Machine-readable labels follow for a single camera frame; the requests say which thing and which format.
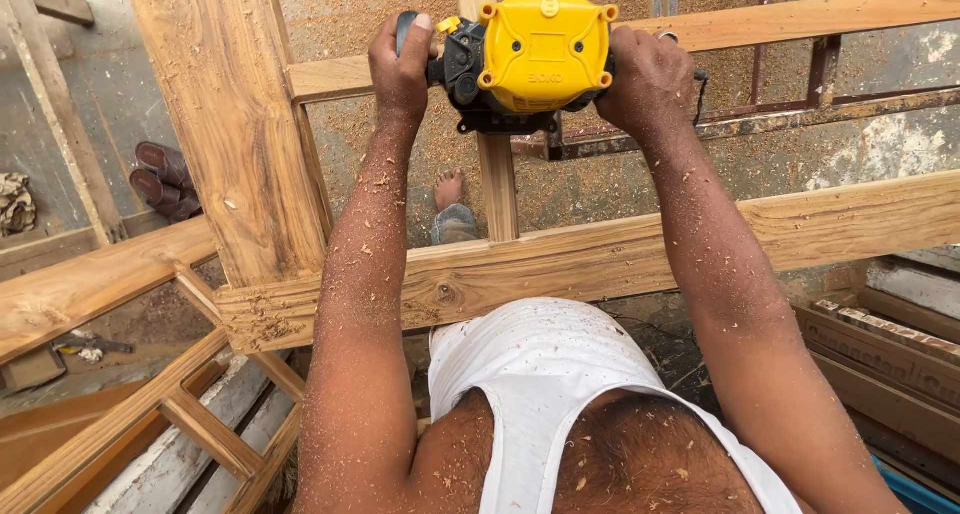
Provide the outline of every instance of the brown sandal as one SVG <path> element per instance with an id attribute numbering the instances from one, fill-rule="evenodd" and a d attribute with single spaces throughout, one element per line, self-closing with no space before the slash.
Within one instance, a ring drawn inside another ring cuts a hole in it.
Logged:
<path id="1" fill-rule="evenodd" d="M 147 196 L 147 206 L 170 218 L 172 223 L 183 222 L 200 212 L 200 200 L 190 191 L 165 184 L 147 169 L 136 169 L 129 174 L 129 183 Z"/>
<path id="2" fill-rule="evenodd" d="M 196 192 L 184 153 L 150 141 L 136 145 L 136 158 L 172 187 Z"/>

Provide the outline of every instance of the concrete floor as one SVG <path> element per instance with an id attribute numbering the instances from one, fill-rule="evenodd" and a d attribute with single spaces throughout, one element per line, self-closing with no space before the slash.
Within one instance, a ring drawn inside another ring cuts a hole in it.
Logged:
<path id="1" fill-rule="evenodd" d="M 134 146 L 141 140 L 176 146 L 177 140 L 129 1 L 87 1 L 97 17 L 93 28 L 52 19 L 45 24 L 120 213 L 137 214 L 145 206 L 126 180 L 138 165 Z M 376 25 L 396 10 L 417 9 L 438 18 L 456 12 L 455 0 L 280 1 L 291 49 L 301 62 L 363 54 Z M 648 0 L 594 1 L 620 4 L 627 19 L 648 15 Z M 692 13 L 755 2 L 679 0 L 679 5 L 682 13 Z M 960 46 L 955 43 L 958 36 L 960 25 L 955 22 L 844 36 L 837 94 L 955 85 L 960 62 Z M 750 49 L 697 56 L 699 66 L 712 78 L 706 98 L 709 109 L 746 103 L 752 57 Z M 764 100 L 803 97 L 809 61 L 810 42 L 770 46 L 762 83 Z M 37 225 L 51 236 L 89 225 L 17 52 L 2 37 L 0 96 L 0 171 L 30 176 L 30 190 L 38 205 Z M 353 189 L 370 137 L 374 100 L 316 103 L 309 107 L 309 115 L 331 201 L 339 214 Z M 706 149 L 736 199 L 781 195 L 960 168 L 960 128 L 954 124 L 958 116 L 957 107 L 930 109 L 714 140 L 706 143 Z M 446 99 L 433 91 L 411 164 L 411 246 L 428 245 L 427 228 L 433 215 L 431 184 L 439 172 L 453 166 L 464 169 L 465 202 L 474 208 L 481 233 L 486 233 L 475 141 L 456 133 L 455 121 Z M 568 119 L 567 126 L 596 121 L 595 114 L 584 111 Z M 658 208 L 638 152 L 564 163 L 518 158 L 515 165 L 523 231 L 650 214 Z M 831 280 L 849 279 L 847 285 L 855 286 L 861 267 L 808 269 L 784 274 L 781 279 L 791 298 L 804 303 L 826 291 L 843 289 Z M 849 275 L 838 276 L 837 269 Z M 149 324 L 144 321 L 150 313 L 177 314 L 182 305 L 142 304 L 140 311 L 129 314 L 126 324 L 141 328 L 139 325 Z M 648 349 L 668 386 L 676 383 L 678 391 L 694 400 L 709 397 L 710 389 L 703 388 L 709 387 L 709 378 L 678 293 L 622 299 L 602 308 L 617 314 Z M 187 337 L 195 337 L 208 326 L 198 319 L 177 328 Z M 141 339 L 153 343 L 146 332 Z"/>

